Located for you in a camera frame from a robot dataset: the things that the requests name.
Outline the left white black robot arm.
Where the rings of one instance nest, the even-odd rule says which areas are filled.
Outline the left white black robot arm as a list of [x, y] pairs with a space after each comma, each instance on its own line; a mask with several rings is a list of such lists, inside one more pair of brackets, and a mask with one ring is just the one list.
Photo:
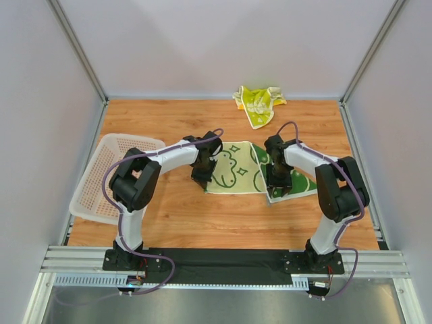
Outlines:
[[203, 190], [212, 182], [217, 155], [222, 151], [222, 129], [203, 137], [186, 136], [174, 145], [155, 151], [131, 148], [103, 176], [104, 198], [119, 211], [113, 248], [105, 253], [105, 271], [143, 271], [150, 258], [144, 253], [142, 219], [159, 177], [189, 165], [191, 178]]

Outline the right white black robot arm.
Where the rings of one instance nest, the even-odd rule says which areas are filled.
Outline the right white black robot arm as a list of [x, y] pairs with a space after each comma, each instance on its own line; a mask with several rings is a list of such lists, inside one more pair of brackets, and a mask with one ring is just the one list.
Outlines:
[[315, 177], [323, 213], [304, 251], [287, 255], [288, 269], [296, 273], [324, 273], [331, 267], [336, 273], [343, 273], [337, 266], [341, 260], [338, 242], [347, 226], [364, 215], [370, 202], [356, 160], [324, 155], [296, 139], [285, 142], [279, 134], [265, 141], [265, 150], [271, 158], [265, 167], [268, 194], [287, 195], [293, 188], [291, 172], [300, 169]]

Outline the green frog pattern towel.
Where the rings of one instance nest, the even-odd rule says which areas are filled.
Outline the green frog pattern towel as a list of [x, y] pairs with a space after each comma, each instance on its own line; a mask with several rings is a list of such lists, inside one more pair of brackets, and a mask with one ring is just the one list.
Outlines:
[[266, 164], [270, 157], [264, 149], [249, 142], [224, 142], [217, 156], [212, 181], [207, 185], [209, 194], [264, 194], [270, 204], [284, 200], [302, 198], [317, 193], [317, 185], [297, 170], [291, 171], [292, 190], [280, 198], [270, 199], [266, 185]]

